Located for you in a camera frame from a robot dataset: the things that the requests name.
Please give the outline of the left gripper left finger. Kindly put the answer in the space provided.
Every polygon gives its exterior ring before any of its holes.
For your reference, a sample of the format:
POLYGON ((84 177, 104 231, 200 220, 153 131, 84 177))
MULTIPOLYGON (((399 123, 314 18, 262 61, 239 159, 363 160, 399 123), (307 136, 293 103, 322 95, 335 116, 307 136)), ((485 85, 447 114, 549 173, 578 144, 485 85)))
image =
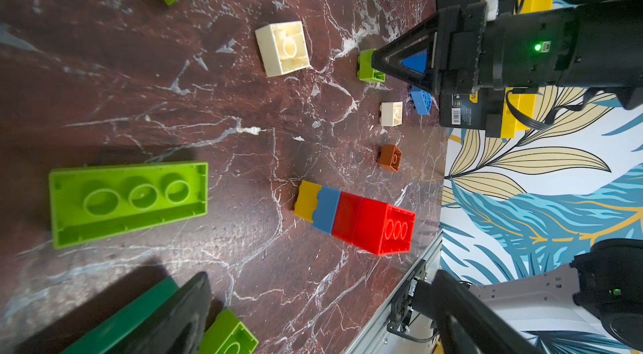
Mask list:
POLYGON ((109 352, 196 353, 211 300, 209 277, 199 272, 109 352))

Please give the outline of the red brick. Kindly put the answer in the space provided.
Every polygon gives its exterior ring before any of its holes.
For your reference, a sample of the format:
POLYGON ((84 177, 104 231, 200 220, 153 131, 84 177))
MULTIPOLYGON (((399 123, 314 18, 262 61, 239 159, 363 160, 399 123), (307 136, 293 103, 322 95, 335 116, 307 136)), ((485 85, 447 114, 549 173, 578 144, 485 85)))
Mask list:
POLYGON ((368 250, 373 244, 372 216, 377 216, 378 203, 373 199, 341 192, 334 218, 332 236, 346 243, 368 250))
POLYGON ((354 221, 352 245, 377 256, 410 252, 416 214, 363 198, 354 221))

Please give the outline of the yellow square brick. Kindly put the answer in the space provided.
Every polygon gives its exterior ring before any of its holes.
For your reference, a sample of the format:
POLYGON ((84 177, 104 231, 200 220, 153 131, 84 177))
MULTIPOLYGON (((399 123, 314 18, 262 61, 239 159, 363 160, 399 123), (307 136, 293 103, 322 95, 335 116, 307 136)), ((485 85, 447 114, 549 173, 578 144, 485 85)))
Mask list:
POLYGON ((309 223, 313 223, 313 213, 318 206, 318 194, 323 189, 322 185, 302 181, 294 206, 294 214, 309 223))

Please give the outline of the blue long brick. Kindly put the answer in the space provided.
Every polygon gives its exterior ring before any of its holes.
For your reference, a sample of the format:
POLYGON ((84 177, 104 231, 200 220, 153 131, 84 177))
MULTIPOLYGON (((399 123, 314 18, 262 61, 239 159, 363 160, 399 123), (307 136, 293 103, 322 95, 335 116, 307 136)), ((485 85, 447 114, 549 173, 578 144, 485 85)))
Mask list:
POLYGON ((317 206, 312 215, 313 228, 331 235, 338 210, 341 192, 323 187, 317 195, 317 206))

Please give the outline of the small light green brick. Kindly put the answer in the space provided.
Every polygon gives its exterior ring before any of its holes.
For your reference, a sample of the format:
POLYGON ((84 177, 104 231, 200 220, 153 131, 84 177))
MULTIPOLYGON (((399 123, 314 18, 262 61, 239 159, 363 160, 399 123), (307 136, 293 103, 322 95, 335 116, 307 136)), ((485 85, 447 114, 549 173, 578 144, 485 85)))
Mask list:
POLYGON ((367 83, 383 83, 386 75, 372 65, 373 54, 376 49, 367 49, 360 52, 358 57, 358 79, 367 83))

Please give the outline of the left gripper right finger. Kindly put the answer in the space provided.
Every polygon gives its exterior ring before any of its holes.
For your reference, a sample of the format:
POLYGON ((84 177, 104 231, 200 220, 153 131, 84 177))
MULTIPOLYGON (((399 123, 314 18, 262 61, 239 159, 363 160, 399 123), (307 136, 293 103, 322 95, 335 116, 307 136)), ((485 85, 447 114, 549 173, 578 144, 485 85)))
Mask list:
POLYGON ((445 353, 538 353, 518 332, 449 273, 430 283, 431 318, 445 353))

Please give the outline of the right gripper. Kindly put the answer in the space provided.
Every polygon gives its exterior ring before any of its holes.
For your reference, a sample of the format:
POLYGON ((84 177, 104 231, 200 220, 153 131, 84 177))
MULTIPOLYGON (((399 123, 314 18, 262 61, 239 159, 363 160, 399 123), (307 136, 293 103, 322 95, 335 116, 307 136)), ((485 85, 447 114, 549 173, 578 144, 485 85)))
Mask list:
POLYGON ((508 16, 464 31, 438 32, 438 24, 439 15, 433 14, 376 49, 373 67, 395 78, 426 75, 428 90, 436 94, 560 86, 613 93, 627 110, 642 104, 639 2, 508 16), (423 49, 428 54, 423 74, 401 64, 423 49))

